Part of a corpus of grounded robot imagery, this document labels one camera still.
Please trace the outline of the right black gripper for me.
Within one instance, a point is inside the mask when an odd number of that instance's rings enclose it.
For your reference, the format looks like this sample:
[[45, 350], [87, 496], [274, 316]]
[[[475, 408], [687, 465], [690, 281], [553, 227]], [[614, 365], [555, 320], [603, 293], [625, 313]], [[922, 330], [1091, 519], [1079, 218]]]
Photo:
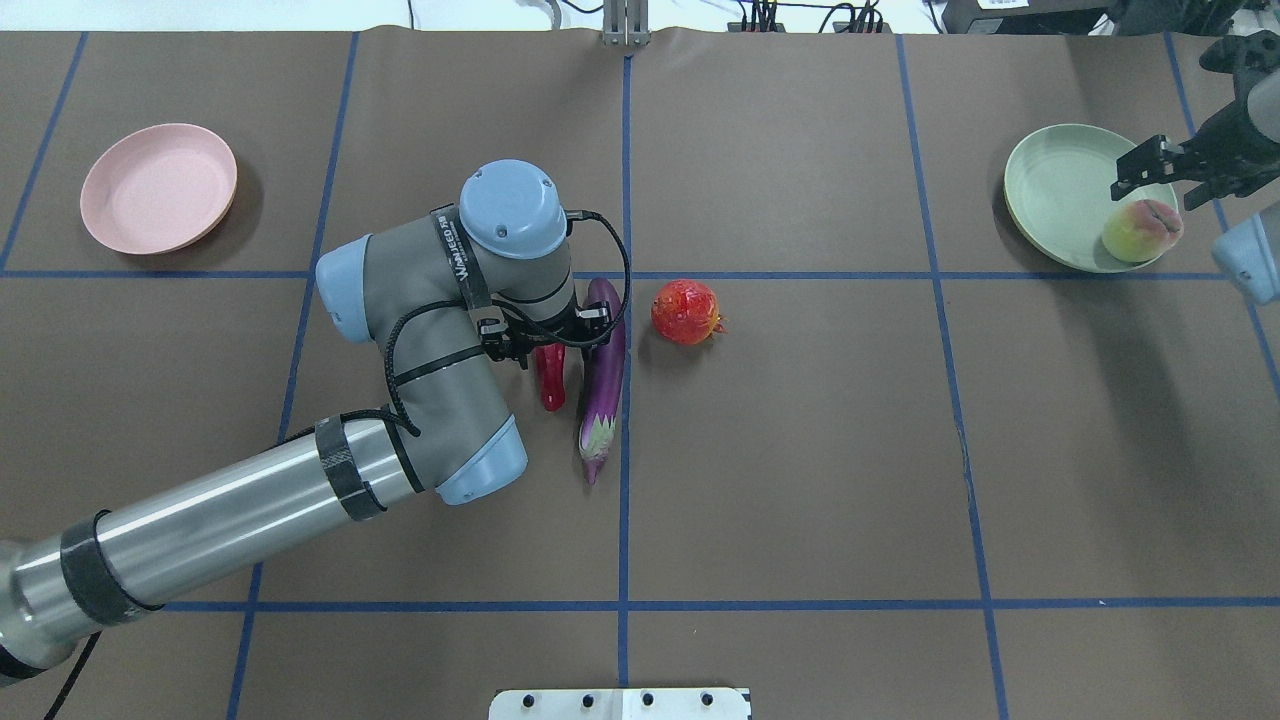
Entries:
[[1277, 96], [1251, 95], [1217, 111], [1183, 143], [1155, 135], [1116, 160], [1110, 199], [1180, 178], [1196, 184], [1183, 195], [1188, 211], [1217, 199], [1249, 197], [1277, 178]]

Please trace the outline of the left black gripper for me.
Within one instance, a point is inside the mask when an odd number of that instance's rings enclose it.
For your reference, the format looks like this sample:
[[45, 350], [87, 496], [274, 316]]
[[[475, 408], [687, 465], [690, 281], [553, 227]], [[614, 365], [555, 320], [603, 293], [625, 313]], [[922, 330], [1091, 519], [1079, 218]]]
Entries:
[[480, 319], [480, 345], [493, 361], [516, 361], [522, 369], [530, 366], [535, 348], [562, 345], [579, 350], [589, 359], [596, 347], [611, 340], [613, 307], [598, 301], [580, 307], [571, 301], [563, 311], [550, 319], [535, 320], [524, 307], [497, 300], [499, 316]]

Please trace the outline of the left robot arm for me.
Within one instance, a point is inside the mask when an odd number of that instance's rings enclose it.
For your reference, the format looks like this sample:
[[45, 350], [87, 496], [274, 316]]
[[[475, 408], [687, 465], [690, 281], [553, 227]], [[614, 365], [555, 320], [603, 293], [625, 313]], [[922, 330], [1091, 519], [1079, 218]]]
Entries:
[[457, 506], [516, 480], [529, 456], [492, 364], [607, 341], [625, 305], [580, 304], [567, 210], [550, 177], [502, 159], [457, 201], [325, 252], [315, 286], [335, 328], [374, 343], [389, 401], [321, 419], [261, 454], [60, 534], [3, 543], [3, 684], [65, 662], [83, 638], [415, 495]]

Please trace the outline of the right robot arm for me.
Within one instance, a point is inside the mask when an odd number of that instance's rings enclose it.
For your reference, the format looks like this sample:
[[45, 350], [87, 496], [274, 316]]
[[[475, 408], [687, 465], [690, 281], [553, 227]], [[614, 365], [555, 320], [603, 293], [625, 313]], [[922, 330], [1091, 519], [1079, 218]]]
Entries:
[[[1193, 211], [1226, 196], [1247, 197], [1277, 179], [1279, 73], [1239, 70], [1235, 99], [1193, 137], [1172, 143], [1156, 135], [1121, 155], [1110, 187], [1116, 201], [1148, 184], [1193, 186], [1181, 197]], [[1256, 305], [1277, 301], [1277, 204], [1224, 231], [1211, 247], [1219, 269]]]

